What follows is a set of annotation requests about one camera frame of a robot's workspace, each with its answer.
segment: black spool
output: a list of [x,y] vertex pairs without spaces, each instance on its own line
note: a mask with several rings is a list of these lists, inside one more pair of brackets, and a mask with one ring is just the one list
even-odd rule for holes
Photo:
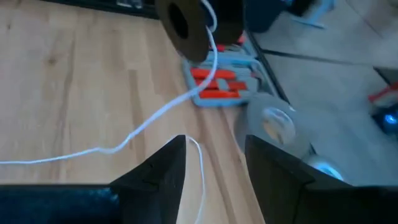
[[[242,0],[210,0],[217,16],[217,44],[236,43],[243,32]],[[202,62],[209,51],[206,26],[213,25],[200,0],[157,0],[157,13],[174,47],[188,60]]]

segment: red object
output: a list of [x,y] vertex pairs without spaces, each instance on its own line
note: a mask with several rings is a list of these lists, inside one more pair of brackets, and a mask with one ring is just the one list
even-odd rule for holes
[[224,52],[226,47],[225,47],[225,45],[217,44],[216,48],[217,48],[218,52]]
[[397,83],[393,83],[391,86],[383,89],[382,91],[380,91],[379,93],[376,93],[374,95],[369,95],[368,99],[371,103],[373,103],[374,101],[380,99],[381,97],[383,97],[385,94],[392,92],[392,91],[398,91],[398,82]]
[[238,39],[238,44],[242,45],[244,42],[244,35],[242,34],[241,37]]
[[199,93],[200,98],[239,98],[238,91],[203,90]]
[[[191,74],[195,79],[205,79],[209,74],[209,69],[191,68]],[[235,73],[225,69],[218,69],[214,78],[235,79]]]
[[[195,80],[197,85],[200,85],[203,80]],[[228,81],[228,88],[230,90],[247,90],[246,84],[244,82],[237,82],[237,81]],[[218,90],[218,84],[216,81],[211,81],[206,89],[216,89]]]

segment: black object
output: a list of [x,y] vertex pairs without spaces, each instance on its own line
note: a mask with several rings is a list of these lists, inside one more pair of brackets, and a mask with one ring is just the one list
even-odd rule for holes
[[382,67],[373,67],[373,69],[388,85],[398,82],[398,69]]
[[[236,43],[243,33],[242,0],[209,1],[217,16],[217,44]],[[174,47],[192,62],[206,59],[210,41],[206,26],[213,25],[200,0],[157,0],[156,11]]]
[[397,223],[397,187],[353,187],[247,136],[246,162],[267,224]]
[[1,223],[175,223],[185,178],[185,136],[104,185],[0,186]]
[[149,19],[158,19],[154,0],[142,0],[142,8],[124,7],[117,4],[117,0],[43,0],[72,6],[86,7],[102,11],[117,12],[132,16],[141,16]]
[[246,29],[251,32],[267,31],[286,7],[282,0],[245,0]]
[[293,0],[287,11],[295,16],[302,17],[314,3],[315,0]]

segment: red tool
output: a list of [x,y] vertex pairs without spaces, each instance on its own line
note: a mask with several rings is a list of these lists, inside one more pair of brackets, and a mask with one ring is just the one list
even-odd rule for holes
[[388,86],[387,88],[383,89],[379,93],[368,96],[368,99],[370,102],[373,103],[374,101],[382,98],[383,96],[385,96],[388,93],[392,93],[392,94],[396,95],[397,91],[398,91],[398,83],[393,83],[391,86]]
[[[191,74],[194,79],[205,79],[209,74],[209,69],[203,68],[191,68]],[[225,70],[225,69],[218,69],[215,73],[214,78],[224,78],[224,79],[235,79],[236,75],[234,72]]]
[[200,98],[240,98],[238,91],[203,90],[199,93]]
[[[203,80],[195,80],[197,85],[200,85]],[[247,90],[247,86],[244,82],[238,82],[238,81],[227,81],[228,88],[230,90]],[[209,85],[206,87],[206,89],[216,89],[219,90],[220,88],[218,87],[217,81],[211,81]]]
[[241,37],[238,39],[238,44],[242,45],[244,41],[245,41],[245,37],[242,34]]
[[239,52],[241,50],[241,47],[239,45],[218,44],[218,45],[216,45],[216,47],[217,47],[218,52],[225,52],[226,50],[233,51],[233,52]]

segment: blue light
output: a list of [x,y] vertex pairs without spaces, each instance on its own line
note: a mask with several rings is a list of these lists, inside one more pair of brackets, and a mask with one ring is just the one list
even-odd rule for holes
[[319,162],[313,166],[317,170],[323,172],[324,174],[328,174],[331,177],[344,181],[343,176],[331,165],[326,162]]
[[387,121],[389,124],[397,124],[398,120],[397,118],[393,117],[391,114],[385,115],[384,119]]

